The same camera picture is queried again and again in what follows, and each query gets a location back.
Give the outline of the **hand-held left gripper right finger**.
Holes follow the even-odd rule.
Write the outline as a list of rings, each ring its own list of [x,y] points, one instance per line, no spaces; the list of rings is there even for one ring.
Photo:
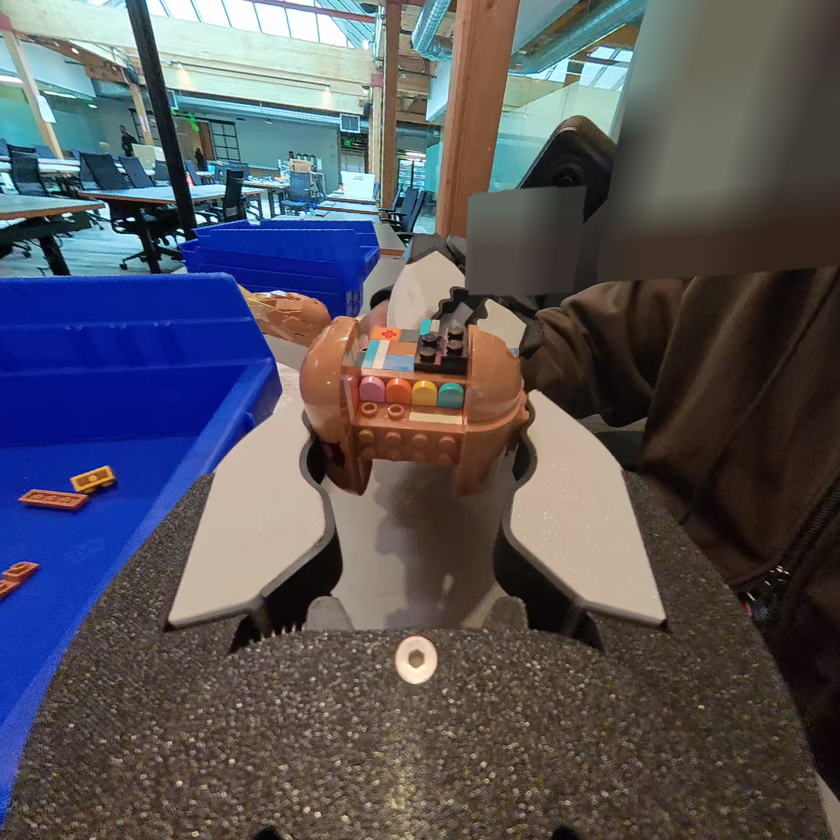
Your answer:
[[[661,625],[667,615],[622,467],[545,395],[528,402],[528,468],[502,519],[505,539],[569,600],[565,625],[586,613]]]

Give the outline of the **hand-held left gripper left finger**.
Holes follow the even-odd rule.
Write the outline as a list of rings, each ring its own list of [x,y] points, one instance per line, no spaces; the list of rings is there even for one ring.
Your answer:
[[[267,600],[335,535],[329,499],[309,475],[310,429],[288,396],[220,461],[168,622],[185,627],[250,615],[269,627]]]

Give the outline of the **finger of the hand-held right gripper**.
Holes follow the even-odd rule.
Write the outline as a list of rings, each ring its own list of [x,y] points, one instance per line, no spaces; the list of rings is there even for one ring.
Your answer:
[[[388,303],[390,328],[419,329],[426,320],[471,324],[487,316],[486,299],[469,294],[465,274],[441,253],[405,265]]]
[[[515,312],[490,298],[484,300],[483,312],[478,319],[478,329],[497,336],[509,350],[519,350],[528,324]]]

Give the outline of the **colourful toy brick model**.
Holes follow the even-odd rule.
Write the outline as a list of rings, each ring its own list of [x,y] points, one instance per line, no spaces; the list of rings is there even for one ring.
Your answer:
[[[361,495],[379,459],[450,468],[460,496],[482,490],[529,418],[516,354],[475,324],[382,328],[365,348],[359,325],[332,320],[301,365],[331,481]]]

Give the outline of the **blue plastic bin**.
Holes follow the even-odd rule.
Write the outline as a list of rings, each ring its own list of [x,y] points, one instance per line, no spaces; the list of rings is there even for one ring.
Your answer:
[[[1,604],[1,808],[70,640],[200,476],[281,394],[274,356],[225,274],[3,278],[1,572],[38,571]],[[110,466],[78,511],[27,507]]]

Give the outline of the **brown studded toy plate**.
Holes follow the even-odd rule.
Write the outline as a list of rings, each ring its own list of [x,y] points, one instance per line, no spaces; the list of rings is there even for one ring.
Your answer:
[[[32,489],[24,493],[17,500],[21,504],[31,508],[78,511],[88,504],[89,496],[83,493]]]

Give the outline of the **black office chair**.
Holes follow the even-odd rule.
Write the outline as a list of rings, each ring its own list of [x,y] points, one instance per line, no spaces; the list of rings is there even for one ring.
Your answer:
[[[425,190],[409,188],[402,198],[400,206],[391,209],[381,208],[380,222],[391,226],[404,246],[408,246],[414,237],[414,226],[423,208]]]
[[[225,193],[221,206],[212,208],[212,217],[217,223],[246,220],[247,214],[243,199],[244,172],[227,169],[225,175]]]

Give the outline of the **stack of blue bins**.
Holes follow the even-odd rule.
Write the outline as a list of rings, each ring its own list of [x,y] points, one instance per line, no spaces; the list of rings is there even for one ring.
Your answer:
[[[254,293],[314,298],[331,318],[360,313],[364,281],[381,255],[372,222],[288,217],[200,227],[181,252],[190,272],[224,272]]]

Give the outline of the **red black fabric item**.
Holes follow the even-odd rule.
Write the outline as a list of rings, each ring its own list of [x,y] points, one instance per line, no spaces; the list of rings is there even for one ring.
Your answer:
[[[767,635],[778,617],[778,593],[776,587],[767,581],[754,583],[751,587],[736,590],[742,609],[759,629]]]

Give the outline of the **person's brown hooded top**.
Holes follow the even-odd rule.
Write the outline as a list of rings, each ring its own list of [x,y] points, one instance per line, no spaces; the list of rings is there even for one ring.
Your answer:
[[[643,471],[736,591],[767,581],[763,638],[825,783],[839,770],[838,267],[692,280],[659,371]]]

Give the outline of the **long wooden desk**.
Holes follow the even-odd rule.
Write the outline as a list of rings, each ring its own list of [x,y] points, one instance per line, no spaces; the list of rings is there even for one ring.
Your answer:
[[[192,204],[207,203],[214,200],[221,200],[226,193],[226,187],[222,185],[200,185],[189,186],[189,201]],[[138,203],[141,205],[176,205],[173,189],[170,186],[153,186],[146,188],[130,188],[118,191],[103,190],[80,190],[81,198],[89,198],[92,201],[104,203]]]

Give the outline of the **black light stand pole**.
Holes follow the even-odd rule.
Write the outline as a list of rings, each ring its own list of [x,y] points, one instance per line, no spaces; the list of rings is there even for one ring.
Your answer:
[[[196,216],[186,169],[178,143],[172,109],[167,97],[165,80],[156,45],[151,15],[145,1],[126,1],[134,41],[139,52],[143,77],[148,90],[156,125],[161,139],[178,217],[185,237],[195,238]]]

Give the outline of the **wooden post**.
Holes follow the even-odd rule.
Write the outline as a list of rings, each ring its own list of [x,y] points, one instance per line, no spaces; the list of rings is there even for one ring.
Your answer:
[[[519,1],[460,1],[437,192],[436,232],[467,235],[469,198],[485,193],[497,145]]]

